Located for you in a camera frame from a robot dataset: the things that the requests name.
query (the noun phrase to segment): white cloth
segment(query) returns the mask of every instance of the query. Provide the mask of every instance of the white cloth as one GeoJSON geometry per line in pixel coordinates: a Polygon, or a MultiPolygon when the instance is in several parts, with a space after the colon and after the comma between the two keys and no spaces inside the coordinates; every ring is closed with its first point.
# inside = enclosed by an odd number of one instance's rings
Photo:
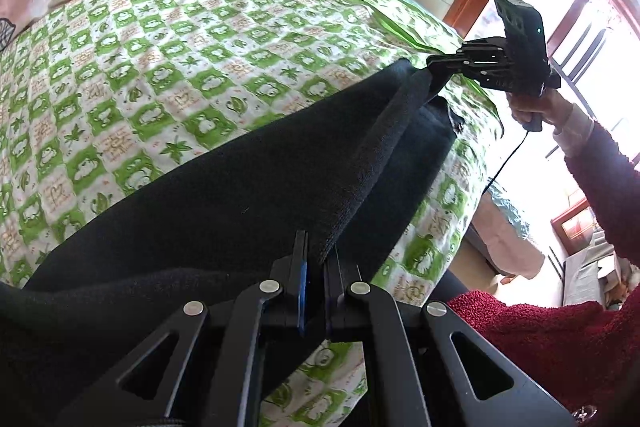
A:
{"type": "Polygon", "coordinates": [[[562,126],[556,127],[554,140],[559,145],[567,158],[577,156],[587,143],[593,132],[593,119],[585,114],[575,103],[569,115],[569,120],[562,126]]]}
{"type": "Polygon", "coordinates": [[[480,198],[472,223],[494,265],[502,272],[527,279],[538,275],[545,262],[542,249],[532,236],[520,237],[488,191],[480,198]]]}

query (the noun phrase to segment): human hand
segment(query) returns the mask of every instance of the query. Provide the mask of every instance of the human hand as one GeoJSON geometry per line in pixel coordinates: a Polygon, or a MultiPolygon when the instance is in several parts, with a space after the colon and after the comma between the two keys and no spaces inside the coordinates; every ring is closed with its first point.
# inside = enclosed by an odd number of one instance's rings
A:
{"type": "Polygon", "coordinates": [[[569,120],[574,105],[565,100],[557,89],[545,89],[540,98],[526,94],[507,93],[511,116],[518,123],[531,121],[533,113],[541,113],[542,120],[562,128],[569,120]]]}

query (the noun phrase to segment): white cuff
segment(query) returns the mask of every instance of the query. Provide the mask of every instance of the white cuff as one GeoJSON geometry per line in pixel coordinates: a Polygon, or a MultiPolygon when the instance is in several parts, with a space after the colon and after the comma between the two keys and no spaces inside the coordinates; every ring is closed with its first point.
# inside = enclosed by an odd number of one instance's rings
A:
{"type": "Polygon", "coordinates": [[[574,103],[569,120],[562,126],[562,129],[556,127],[554,140],[565,156],[568,158],[577,156],[591,136],[593,125],[593,119],[574,103]]]}

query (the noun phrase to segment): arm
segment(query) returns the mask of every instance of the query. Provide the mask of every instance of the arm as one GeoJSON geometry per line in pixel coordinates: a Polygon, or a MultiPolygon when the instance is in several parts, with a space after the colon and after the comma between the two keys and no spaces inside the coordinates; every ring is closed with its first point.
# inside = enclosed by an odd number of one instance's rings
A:
{"type": "Polygon", "coordinates": [[[640,172],[598,123],[580,151],[567,156],[565,163],[589,200],[607,242],[620,257],[640,264],[640,172]]]}
{"type": "Polygon", "coordinates": [[[529,121],[532,112],[556,127],[554,139],[569,172],[587,197],[607,242],[616,253],[640,264],[640,172],[634,170],[610,134],[557,91],[541,98],[510,97],[513,118],[529,121]]]}

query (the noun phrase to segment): red sleeve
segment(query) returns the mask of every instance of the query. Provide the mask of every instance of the red sleeve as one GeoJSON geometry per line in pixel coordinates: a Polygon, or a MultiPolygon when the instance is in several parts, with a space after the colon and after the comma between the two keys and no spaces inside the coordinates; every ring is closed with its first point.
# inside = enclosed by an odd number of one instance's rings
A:
{"type": "Polygon", "coordinates": [[[589,200],[598,223],[620,257],[640,265],[640,172],[598,123],[569,172],[589,200]]]}

